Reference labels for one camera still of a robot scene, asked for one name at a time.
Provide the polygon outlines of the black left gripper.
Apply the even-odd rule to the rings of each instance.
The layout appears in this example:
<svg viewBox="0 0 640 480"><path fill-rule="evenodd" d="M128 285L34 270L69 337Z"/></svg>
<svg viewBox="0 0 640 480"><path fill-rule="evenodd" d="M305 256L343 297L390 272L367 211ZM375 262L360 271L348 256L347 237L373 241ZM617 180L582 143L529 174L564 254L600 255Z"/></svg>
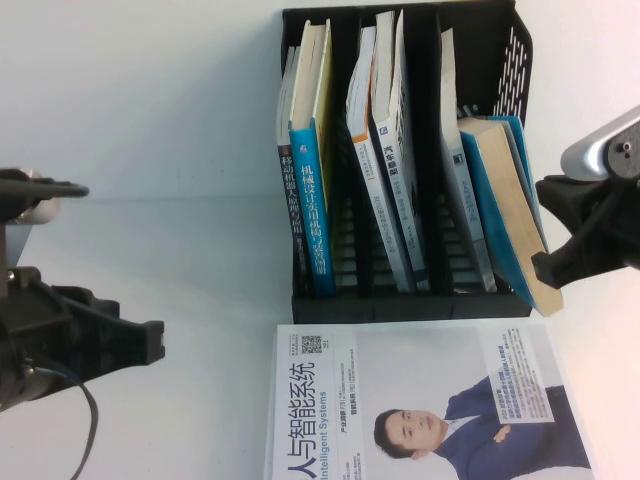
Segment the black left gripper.
<svg viewBox="0 0 640 480"><path fill-rule="evenodd" d="M164 323L120 317L120 304L77 286L50 286L34 267L8 272L1 293L1 409L46 397L68 380L37 373L43 357L89 381L165 357Z"/></svg>

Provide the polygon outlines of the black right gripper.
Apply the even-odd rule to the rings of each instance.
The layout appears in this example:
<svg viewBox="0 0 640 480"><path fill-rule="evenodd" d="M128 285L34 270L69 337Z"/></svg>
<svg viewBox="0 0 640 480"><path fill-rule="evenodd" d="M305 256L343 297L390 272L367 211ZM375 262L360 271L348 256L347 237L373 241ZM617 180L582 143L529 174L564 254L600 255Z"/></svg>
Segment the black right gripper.
<svg viewBox="0 0 640 480"><path fill-rule="evenodd" d="M549 175L535 187L540 205L572 234L554 252L532 256L538 280L559 290L623 267L639 269L639 178L579 181ZM599 227L581 227L600 203Z"/></svg>

